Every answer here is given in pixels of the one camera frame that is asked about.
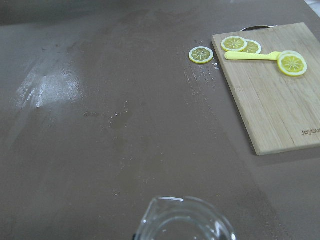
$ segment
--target wooden cutting board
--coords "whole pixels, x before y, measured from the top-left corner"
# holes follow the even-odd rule
[[[291,77],[276,61],[226,60],[229,36],[259,42],[261,54],[296,51],[308,69]],[[320,146],[320,43],[304,23],[217,34],[212,43],[257,155]]]

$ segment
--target lemon slice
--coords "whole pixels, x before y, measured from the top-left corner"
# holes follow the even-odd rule
[[[214,57],[214,53],[210,48],[205,46],[197,46],[189,52],[189,58],[196,64],[205,64]]]
[[[221,42],[221,47],[226,52],[241,52],[247,47],[247,45],[247,40],[240,36],[229,36],[223,39]]]
[[[247,39],[246,42],[248,43],[246,48],[243,50],[244,53],[250,54],[259,54],[261,53],[262,47],[260,43],[254,40]]]
[[[301,76],[308,68],[304,57],[294,51],[282,52],[277,63],[281,72],[292,77]]]

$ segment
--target clear glass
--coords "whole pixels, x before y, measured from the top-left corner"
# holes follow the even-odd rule
[[[229,221],[195,198],[155,197],[134,240],[236,240]]]

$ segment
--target brown countertop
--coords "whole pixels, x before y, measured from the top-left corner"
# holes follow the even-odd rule
[[[320,19],[302,0],[0,3],[0,239],[130,240],[154,196],[215,205],[238,239],[318,239],[320,148],[256,156],[196,46]]]

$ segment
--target toy lemon slice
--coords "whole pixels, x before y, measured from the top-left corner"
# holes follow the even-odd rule
[[[189,52],[189,58],[196,64],[205,64],[214,57],[212,50],[205,46],[197,46]]]
[[[247,47],[247,45],[247,40],[240,36],[229,36],[221,42],[221,47],[226,52],[241,52]]]
[[[247,46],[243,50],[244,53],[250,53],[250,54],[259,54],[262,51],[262,47],[260,43],[254,40],[247,39]]]
[[[297,52],[281,53],[277,64],[281,72],[292,77],[301,76],[308,69],[306,60]]]

